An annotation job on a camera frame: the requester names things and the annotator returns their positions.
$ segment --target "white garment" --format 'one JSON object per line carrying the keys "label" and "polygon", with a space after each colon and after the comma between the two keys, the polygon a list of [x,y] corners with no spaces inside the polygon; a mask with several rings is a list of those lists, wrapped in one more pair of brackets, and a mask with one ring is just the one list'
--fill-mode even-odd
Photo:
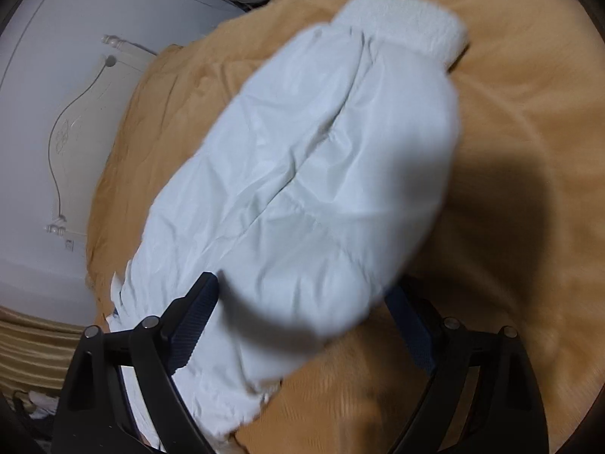
{"label": "white garment", "polygon": [[[173,376],[206,435],[252,421],[282,377],[368,315],[426,237],[459,133],[447,67],[466,42],[429,2],[351,0],[247,80],[158,194],[108,323],[132,328],[202,272],[219,276],[220,302]],[[125,381],[157,445],[132,371]]]}

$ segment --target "gold pleated fabric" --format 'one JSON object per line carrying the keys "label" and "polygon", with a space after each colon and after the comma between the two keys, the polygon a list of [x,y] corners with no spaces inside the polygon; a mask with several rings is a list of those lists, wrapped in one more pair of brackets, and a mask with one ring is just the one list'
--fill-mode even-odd
{"label": "gold pleated fabric", "polygon": [[58,396],[84,328],[0,306],[0,389]]}

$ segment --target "white wall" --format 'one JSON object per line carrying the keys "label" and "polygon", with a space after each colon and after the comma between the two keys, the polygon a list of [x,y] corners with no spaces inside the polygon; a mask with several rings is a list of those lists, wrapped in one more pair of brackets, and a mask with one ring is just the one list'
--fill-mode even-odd
{"label": "white wall", "polygon": [[48,135],[109,53],[103,35],[161,51],[239,14],[221,0],[23,1],[0,36],[0,305],[75,324],[94,317],[84,248],[65,250],[43,227],[54,198]]}

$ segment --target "white fleece collar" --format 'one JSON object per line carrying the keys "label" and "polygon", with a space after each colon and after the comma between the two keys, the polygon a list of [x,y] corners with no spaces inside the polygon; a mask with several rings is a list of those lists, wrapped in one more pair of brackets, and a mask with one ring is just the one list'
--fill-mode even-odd
{"label": "white fleece collar", "polygon": [[468,44],[457,15],[427,0],[349,0],[332,24],[396,42],[449,68]]}

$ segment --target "white headboard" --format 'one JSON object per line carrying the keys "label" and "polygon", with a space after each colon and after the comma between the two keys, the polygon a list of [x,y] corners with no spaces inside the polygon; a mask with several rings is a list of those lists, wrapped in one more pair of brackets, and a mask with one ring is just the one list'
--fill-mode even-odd
{"label": "white headboard", "polygon": [[115,36],[103,42],[103,56],[88,85],[61,110],[48,141],[48,165],[55,188],[54,219],[49,233],[67,246],[86,241],[88,216],[98,179],[111,152],[128,101],[147,65],[155,57]]}

